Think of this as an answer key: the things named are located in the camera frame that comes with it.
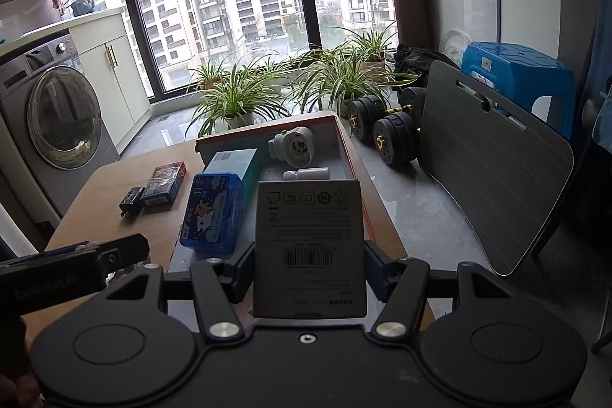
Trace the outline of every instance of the silver screw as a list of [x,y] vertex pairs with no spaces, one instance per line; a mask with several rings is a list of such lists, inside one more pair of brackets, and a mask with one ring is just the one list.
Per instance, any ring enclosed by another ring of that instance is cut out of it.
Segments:
[[400,322],[383,322],[376,326],[376,333],[383,337],[398,338],[406,333],[406,326]]
[[302,344],[312,344],[316,341],[316,336],[314,334],[302,334],[300,336],[300,342]]
[[218,338],[228,338],[237,335],[240,332],[240,327],[232,322],[217,322],[210,326],[208,332]]

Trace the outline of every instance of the dumbbell weight plate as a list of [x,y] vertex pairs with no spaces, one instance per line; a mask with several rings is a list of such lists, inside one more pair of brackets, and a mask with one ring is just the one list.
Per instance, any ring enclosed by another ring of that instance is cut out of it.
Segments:
[[414,160],[418,155],[418,131],[408,113],[398,111],[374,124],[374,144],[378,155],[390,165]]
[[402,91],[398,99],[401,107],[412,106],[412,118],[417,127],[420,127],[423,120],[423,109],[425,108],[426,87],[408,87]]
[[365,96],[348,105],[348,116],[357,140],[370,143],[374,124],[385,116],[385,106],[377,96]]

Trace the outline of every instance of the washing machine door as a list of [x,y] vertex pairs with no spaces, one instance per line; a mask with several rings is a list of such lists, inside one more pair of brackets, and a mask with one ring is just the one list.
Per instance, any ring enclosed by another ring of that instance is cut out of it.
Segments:
[[79,168],[96,153],[102,136],[100,104],[75,68],[45,71],[30,95],[27,113],[32,143],[52,166]]

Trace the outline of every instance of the white countertop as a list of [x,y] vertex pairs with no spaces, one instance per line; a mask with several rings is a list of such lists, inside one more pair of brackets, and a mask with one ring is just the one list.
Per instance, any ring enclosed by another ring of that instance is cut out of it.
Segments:
[[5,44],[0,44],[0,56],[7,54],[7,52],[12,51],[13,49],[17,49],[30,42],[33,42],[36,39],[47,36],[56,31],[65,30],[66,28],[81,25],[83,23],[87,23],[100,18],[106,18],[106,16],[119,15],[121,12],[123,12],[123,8],[113,8],[111,10],[96,11],[95,13],[90,13],[89,15],[77,16],[75,18],[70,18],[65,21],[60,21],[51,25],[47,25],[46,27],[39,28],[38,30],[30,31],[22,37],[19,37],[19,39],[17,40],[7,42]]

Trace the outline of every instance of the washing machine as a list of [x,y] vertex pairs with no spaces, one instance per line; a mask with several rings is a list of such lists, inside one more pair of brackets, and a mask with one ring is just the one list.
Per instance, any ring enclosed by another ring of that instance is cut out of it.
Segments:
[[0,168],[38,226],[119,159],[67,30],[0,57],[0,114]]

